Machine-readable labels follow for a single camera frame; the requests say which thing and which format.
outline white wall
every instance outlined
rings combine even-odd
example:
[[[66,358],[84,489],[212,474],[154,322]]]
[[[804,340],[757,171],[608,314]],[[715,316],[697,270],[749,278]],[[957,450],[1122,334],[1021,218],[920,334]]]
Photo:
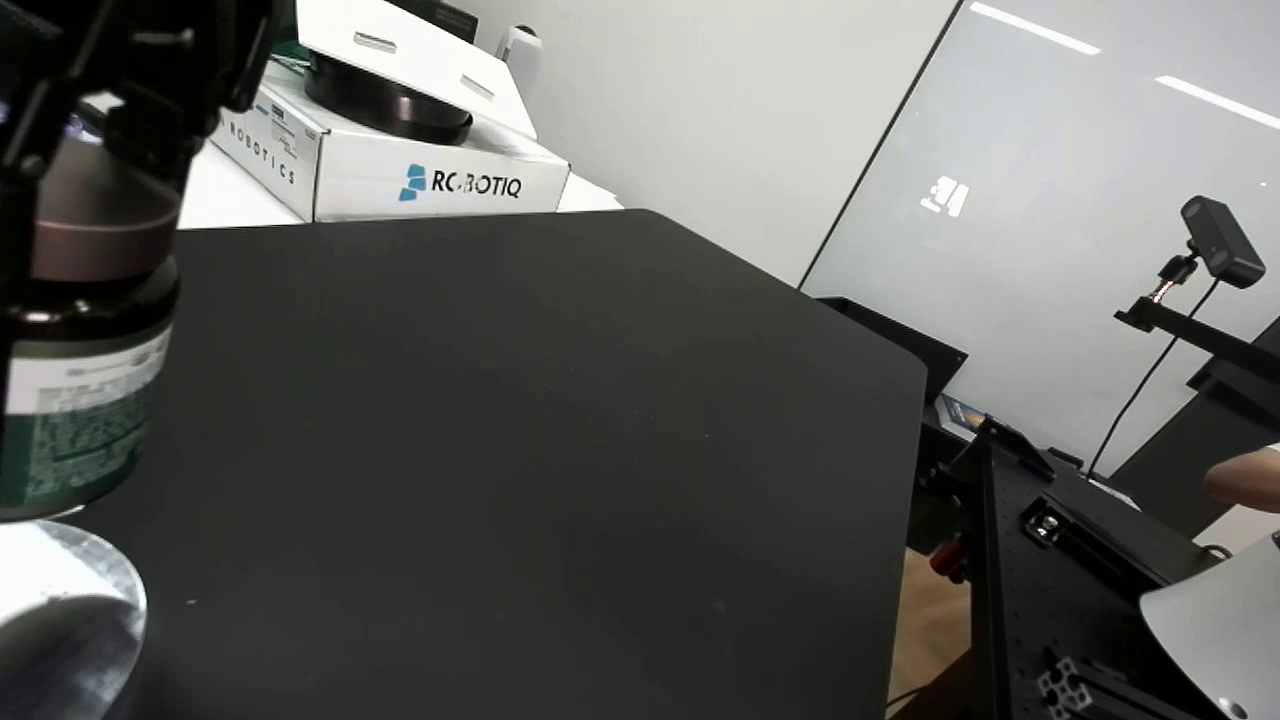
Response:
[[[861,297],[971,351],[961,400],[1090,456],[1169,340],[1111,314],[1183,252],[1189,197],[1229,201],[1273,265],[1251,293],[1219,287],[1203,316],[1249,340],[1280,316],[1274,28],[1274,0],[967,4],[806,293]],[[1169,360],[1100,470],[1192,396],[1198,360]]]
[[[794,286],[953,0],[456,0],[545,45],[538,142]]]

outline black surface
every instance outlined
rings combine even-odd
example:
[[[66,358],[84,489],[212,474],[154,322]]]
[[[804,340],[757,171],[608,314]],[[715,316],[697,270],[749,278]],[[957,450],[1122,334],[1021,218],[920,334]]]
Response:
[[[911,358],[644,214],[185,249],[115,715],[881,715]]]
[[[1280,351],[1280,326],[1254,349]],[[1203,474],[1229,456],[1280,442],[1280,387],[1245,373],[1207,385],[1122,470],[1116,485],[1181,531],[1207,528],[1223,508],[1203,493]]]
[[[844,299],[844,297],[827,297],[825,299],[832,314],[881,334],[883,340],[893,340],[894,349],[911,351],[924,360],[927,370],[927,404],[953,385],[953,378],[965,370],[967,351],[943,343],[943,340],[932,340],[893,316],[881,316],[855,299]]]

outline black cable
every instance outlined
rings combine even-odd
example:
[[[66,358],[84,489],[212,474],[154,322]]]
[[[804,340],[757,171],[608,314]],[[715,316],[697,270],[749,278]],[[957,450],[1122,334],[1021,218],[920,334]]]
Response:
[[[917,700],[920,693],[924,693],[924,689],[909,689],[909,693],[893,695],[893,700],[883,703],[883,712],[893,712],[893,707],[899,707],[899,703]]]
[[[1194,299],[1194,309],[1192,309],[1189,316],[1198,316],[1198,309],[1207,303],[1207,297],[1215,293],[1215,286],[1219,286],[1219,279],[1207,286],[1207,293]],[[1172,340],[1165,343],[1165,351],[1156,358],[1156,366],[1147,370],[1147,378],[1145,378],[1145,379],[1133,387],[1133,396],[1119,404],[1119,412],[1116,412],[1105,445],[1090,453],[1090,459],[1087,459],[1087,470],[1084,470],[1084,479],[1094,474],[1094,464],[1105,459],[1116,429],[1122,426],[1122,415],[1128,415],[1133,404],[1145,396],[1145,387],[1151,385],[1151,378],[1158,373],[1158,366],[1169,360],[1169,351],[1172,351],[1174,343],[1181,343],[1181,335],[1172,335]]]

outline person's arm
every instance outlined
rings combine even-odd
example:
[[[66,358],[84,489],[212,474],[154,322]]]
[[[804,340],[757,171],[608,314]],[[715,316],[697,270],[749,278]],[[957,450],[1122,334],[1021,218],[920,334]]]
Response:
[[[1219,459],[1203,479],[1229,506],[1280,512],[1280,445]]]

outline blue logo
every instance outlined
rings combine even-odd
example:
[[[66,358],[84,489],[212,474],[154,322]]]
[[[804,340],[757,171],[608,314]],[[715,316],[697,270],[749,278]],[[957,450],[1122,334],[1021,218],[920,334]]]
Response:
[[[409,181],[401,189],[401,205],[410,205],[419,197],[426,197],[426,170],[425,164],[409,164]]]

